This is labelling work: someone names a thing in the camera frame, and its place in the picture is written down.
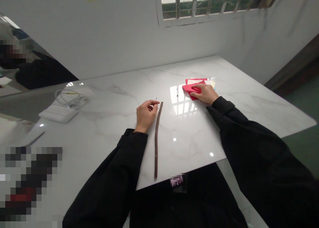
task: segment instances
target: black sleeve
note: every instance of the black sleeve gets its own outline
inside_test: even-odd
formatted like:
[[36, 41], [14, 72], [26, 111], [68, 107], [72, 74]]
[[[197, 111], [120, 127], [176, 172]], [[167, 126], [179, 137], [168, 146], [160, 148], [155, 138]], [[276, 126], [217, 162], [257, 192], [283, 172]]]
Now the black sleeve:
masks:
[[318, 181], [288, 146], [219, 97], [207, 110], [220, 128], [240, 190], [269, 227], [319, 227]]
[[127, 129], [117, 147], [85, 183], [63, 227], [120, 227], [128, 216], [148, 135]]

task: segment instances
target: red paper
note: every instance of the red paper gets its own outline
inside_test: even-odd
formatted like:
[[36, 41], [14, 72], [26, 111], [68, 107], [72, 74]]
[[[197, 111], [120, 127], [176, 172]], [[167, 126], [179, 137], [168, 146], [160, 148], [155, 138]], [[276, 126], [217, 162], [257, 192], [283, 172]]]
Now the red paper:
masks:
[[190, 79], [190, 80], [208, 80], [207, 78], [203, 78], [203, 79]]
[[196, 100], [196, 99], [198, 99], [198, 98], [196, 98], [196, 97], [194, 97], [194, 96], [191, 96], [191, 95], [190, 95], [191, 92], [195, 92], [195, 93], [198, 93], [198, 94], [200, 94], [200, 93], [202, 92], [202, 90], [201, 90], [200, 88], [192, 88], [192, 86], [193, 86], [193, 85], [196, 85], [196, 84], [205, 84], [205, 82], [204, 82], [204, 81], [201, 81], [201, 82], [199, 82], [199, 83], [189, 84], [189, 85], [183, 85], [183, 86], [182, 86], [183, 89], [184, 89], [186, 92], [188, 92], [188, 94], [189, 94], [189, 96], [190, 96], [190, 98], [191, 98], [192, 100]]

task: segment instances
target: white cable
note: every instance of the white cable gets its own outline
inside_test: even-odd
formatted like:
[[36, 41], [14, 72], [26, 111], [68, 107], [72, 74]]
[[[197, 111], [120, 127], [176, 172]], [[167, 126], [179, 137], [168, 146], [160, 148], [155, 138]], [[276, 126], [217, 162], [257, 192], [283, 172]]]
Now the white cable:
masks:
[[[77, 96], [76, 96], [74, 99], [70, 100], [70, 101], [66, 101], [65, 98], [63, 98], [62, 94], [68, 94], [68, 93], [62, 93], [63, 91], [71, 91], [71, 92], [77, 94]], [[58, 101], [58, 103], [60, 103], [60, 104], [62, 104], [62, 105], [67, 105], [69, 108], [72, 107], [72, 106], [78, 105], [78, 103], [81, 101], [81, 99], [82, 99], [82, 98], [85, 98], [85, 96], [84, 96], [83, 94], [79, 94], [78, 92], [76, 92], [76, 91], [74, 91], [74, 90], [67, 90], [67, 89], [57, 90], [54, 95], [55, 95], [55, 99]], [[61, 98], [62, 100], [64, 100], [65, 103], [62, 103], [62, 102], [58, 99], [59, 96], [60, 96], [60, 98]]]

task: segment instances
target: white marble tabletop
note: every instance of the white marble tabletop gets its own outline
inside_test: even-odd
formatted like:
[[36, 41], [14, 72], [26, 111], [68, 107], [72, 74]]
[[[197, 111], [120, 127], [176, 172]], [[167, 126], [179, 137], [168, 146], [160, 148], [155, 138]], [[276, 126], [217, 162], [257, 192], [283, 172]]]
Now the white marble tabletop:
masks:
[[48, 187], [52, 195], [46, 198], [58, 210], [56, 214], [67, 211], [90, 175], [116, 147], [125, 129], [135, 128], [136, 108], [145, 100], [163, 101], [158, 178], [154, 180], [154, 123], [148, 132], [137, 189], [226, 158], [219, 128], [206, 105], [184, 95], [182, 85], [188, 78], [214, 80], [220, 96], [279, 137], [316, 124], [219, 56], [73, 82], [74, 86], [68, 89], [91, 90], [86, 94], [89, 102], [67, 124], [40, 119], [22, 141], [28, 143], [45, 131], [33, 147], [63, 147], [62, 162], [53, 175], [52, 187]]

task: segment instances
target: brown stick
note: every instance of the brown stick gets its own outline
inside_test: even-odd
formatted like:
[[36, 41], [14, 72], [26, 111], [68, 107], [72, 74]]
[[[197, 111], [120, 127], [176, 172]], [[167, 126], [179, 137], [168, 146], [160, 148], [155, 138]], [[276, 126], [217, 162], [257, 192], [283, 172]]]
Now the brown stick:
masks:
[[155, 129], [155, 173], [154, 178], [157, 178], [157, 134], [159, 132], [160, 113], [162, 112], [163, 102], [160, 103], [159, 114], [157, 115], [156, 129]]

